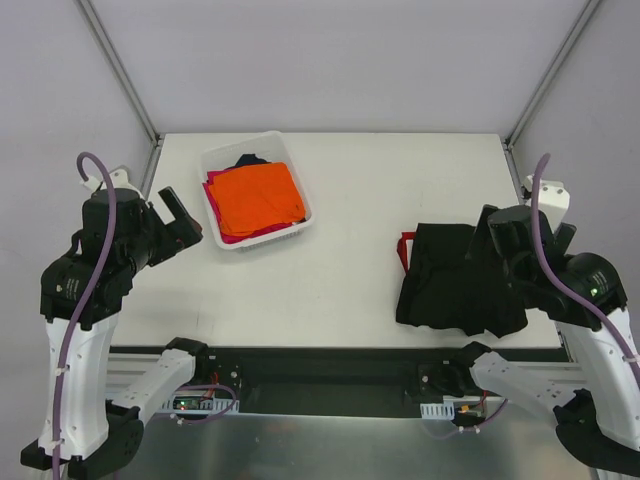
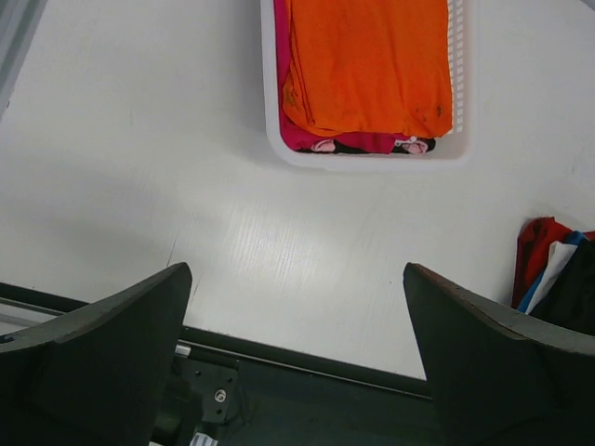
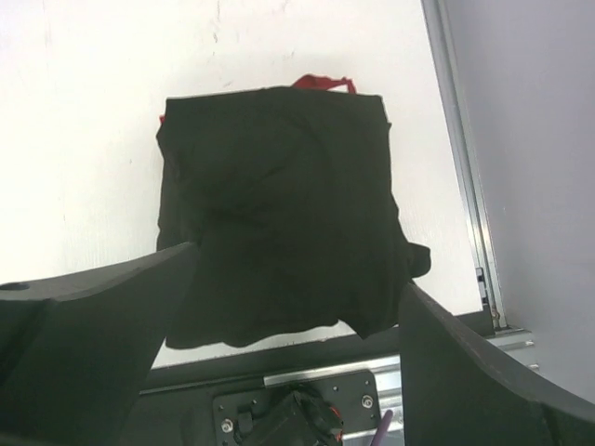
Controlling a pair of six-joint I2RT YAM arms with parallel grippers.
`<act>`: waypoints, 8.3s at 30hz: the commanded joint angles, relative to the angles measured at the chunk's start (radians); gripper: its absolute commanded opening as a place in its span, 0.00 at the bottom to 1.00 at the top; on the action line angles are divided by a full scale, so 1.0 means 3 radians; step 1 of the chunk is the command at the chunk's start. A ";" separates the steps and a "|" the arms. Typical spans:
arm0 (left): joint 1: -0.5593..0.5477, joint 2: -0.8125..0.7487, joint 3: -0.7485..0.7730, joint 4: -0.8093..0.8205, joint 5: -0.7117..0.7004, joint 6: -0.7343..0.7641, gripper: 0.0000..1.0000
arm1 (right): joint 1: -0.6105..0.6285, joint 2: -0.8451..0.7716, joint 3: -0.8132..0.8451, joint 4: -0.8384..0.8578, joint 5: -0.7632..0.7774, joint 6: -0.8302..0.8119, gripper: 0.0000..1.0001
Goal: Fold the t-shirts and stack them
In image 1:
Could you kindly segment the orange t shirt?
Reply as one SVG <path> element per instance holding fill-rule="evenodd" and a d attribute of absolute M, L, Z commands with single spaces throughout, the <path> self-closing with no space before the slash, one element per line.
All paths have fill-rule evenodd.
<path fill-rule="evenodd" d="M 214 179 L 222 230 L 231 235 L 307 217 L 301 193 L 283 162 L 232 168 Z"/>

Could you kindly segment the pink t shirt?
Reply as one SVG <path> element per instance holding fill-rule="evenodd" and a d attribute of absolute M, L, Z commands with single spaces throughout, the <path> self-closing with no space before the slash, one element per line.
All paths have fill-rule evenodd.
<path fill-rule="evenodd" d="M 213 190 L 212 190 L 212 186 L 214 183 L 214 179 L 217 176 L 220 176 L 223 174 L 223 171 L 209 171 L 207 173 L 207 181 L 204 182 L 202 184 L 206 198 L 210 204 L 210 207 L 213 211 L 213 214 L 215 216 L 216 219 L 216 224 L 218 227 L 218 230 L 220 232 L 220 236 L 221 239 L 223 241 L 224 244 L 228 244 L 228 245 L 233 245 L 233 244 L 238 244 L 246 239 L 252 239 L 252 238 L 258 238 L 258 237 L 262 237 L 264 235 L 267 235 L 269 233 L 273 233 L 273 232 L 277 232 L 280 230 L 284 230 L 285 228 L 289 228 L 293 226 L 293 223 L 279 223 L 279 224 L 273 224 L 273 225 L 269 225 L 266 226 L 264 228 L 252 231 L 252 232 L 244 232 L 241 233 L 240 235 L 231 235 L 231 234 L 227 234 L 222 230 L 222 217 L 221 217 L 221 213 L 219 210 L 219 206 L 217 204 L 216 199 L 213 196 Z"/>

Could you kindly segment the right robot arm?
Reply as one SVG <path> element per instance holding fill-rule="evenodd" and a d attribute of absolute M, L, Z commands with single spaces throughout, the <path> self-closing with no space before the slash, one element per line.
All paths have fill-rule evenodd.
<path fill-rule="evenodd" d="M 445 365 L 442 391 L 479 390 L 524 408 L 555 431 L 579 462 L 620 477 L 639 474 L 639 365 L 627 297 L 603 257 L 566 250 L 575 227 L 552 230 L 544 213 L 486 205 L 467 255 L 494 253 L 510 291 L 559 327 L 579 363 L 583 388 L 561 386 L 471 342 Z"/>

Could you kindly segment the black t shirt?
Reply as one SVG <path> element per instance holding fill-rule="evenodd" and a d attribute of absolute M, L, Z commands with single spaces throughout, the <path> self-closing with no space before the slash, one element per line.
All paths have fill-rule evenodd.
<path fill-rule="evenodd" d="M 473 226 L 420 223 L 413 231 L 411 264 L 395 312 L 398 324 L 497 338 L 528 325 L 522 300 L 500 294 L 488 271 L 467 257 Z"/>

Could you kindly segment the white plastic basket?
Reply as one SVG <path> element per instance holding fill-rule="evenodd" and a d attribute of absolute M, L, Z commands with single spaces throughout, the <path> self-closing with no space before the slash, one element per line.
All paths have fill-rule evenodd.
<path fill-rule="evenodd" d="M 213 237 L 224 250 L 284 240 L 314 223 L 294 156 L 277 131 L 202 153 L 199 181 Z"/>

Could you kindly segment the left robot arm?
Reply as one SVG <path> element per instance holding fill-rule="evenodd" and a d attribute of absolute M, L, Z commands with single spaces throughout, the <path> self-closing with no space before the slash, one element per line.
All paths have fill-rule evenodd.
<path fill-rule="evenodd" d="M 40 437 L 21 452 L 22 465 L 54 475 L 65 467 L 71 479 L 110 475 L 131 462 L 146 424 L 172 393 L 210 381 L 207 345 L 176 337 L 145 374 L 106 397 L 110 346 L 134 277 L 203 238 L 172 188 L 159 196 L 174 216 L 170 223 L 134 190 L 94 192 L 70 249 L 43 272 L 49 410 Z"/>

